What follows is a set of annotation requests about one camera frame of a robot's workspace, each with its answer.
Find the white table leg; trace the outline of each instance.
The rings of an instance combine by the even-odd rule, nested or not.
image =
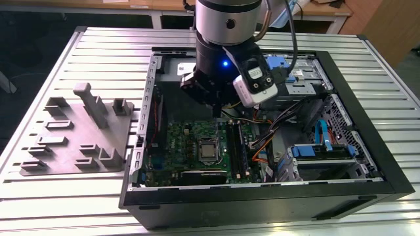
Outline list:
[[[347,16],[336,16],[336,19],[331,23],[330,28],[327,30],[327,34],[339,34],[340,33],[346,19],[347,19]]]
[[[162,11],[151,11],[154,29],[156,29],[156,30],[162,30],[163,29],[162,16],[163,16],[163,12]]]
[[[15,93],[16,92],[16,87],[12,84],[12,82],[8,80],[6,75],[0,71],[0,87],[4,89],[7,93]]]

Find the aluminum table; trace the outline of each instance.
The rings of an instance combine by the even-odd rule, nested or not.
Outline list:
[[[264,49],[292,49],[291,35],[268,33]],[[300,50],[327,50],[418,193],[371,206],[340,220],[148,232],[126,210],[123,172],[23,177],[23,147],[35,143],[51,96],[78,102],[76,82],[92,84],[104,102],[126,97],[142,107],[152,46],[195,46],[187,30],[79,27],[0,157],[0,233],[8,235],[415,235],[420,232],[420,102],[367,40],[299,34]],[[128,147],[135,144],[132,120]]]

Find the blue latch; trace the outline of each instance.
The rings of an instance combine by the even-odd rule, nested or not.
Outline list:
[[[290,64],[284,57],[267,57],[267,64],[272,70],[275,67],[288,67]]]
[[[323,130],[323,142],[322,142],[320,128]],[[326,147],[327,147],[327,151],[332,151],[334,150],[334,147],[331,146],[331,142],[330,142],[327,122],[323,119],[320,119],[316,122],[316,126],[315,126],[315,143],[318,143],[318,144],[324,143]]]
[[[270,69],[272,70],[275,67],[284,67],[288,68],[290,63],[284,59],[284,57],[267,57],[267,64],[270,66]],[[296,82],[296,77],[291,73],[290,77],[286,80],[286,83],[295,83]]]
[[[296,147],[292,148],[292,155],[294,155],[294,157],[299,156],[299,150]]]
[[[347,146],[347,150],[348,150],[350,156],[351,156],[351,157],[355,157],[355,156],[356,156],[355,147],[354,147],[352,145],[348,145],[348,146]]]
[[[315,156],[312,146],[295,146],[295,148],[298,148],[300,156]]]

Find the black cable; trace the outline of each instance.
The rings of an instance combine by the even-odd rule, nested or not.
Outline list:
[[[300,6],[300,4],[298,2],[296,2],[296,4],[298,4],[298,6],[300,8],[300,20],[303,21],[303,9],[302,9],[302,6]]]
[[[284,0],[284,2],[287,4],[287,11],[288,11],[288,16],[290,16],[290,25],[291,25],[291,32],[292,32],[292,43],[294,43],[294,59],[288,67],[288,74],[290,74],[295,68],[296,61],[298,61],[298,40],[296,40],[295,23],[294,23],[294,16],[292,16],[292,10],[290,6],[290,1]]]

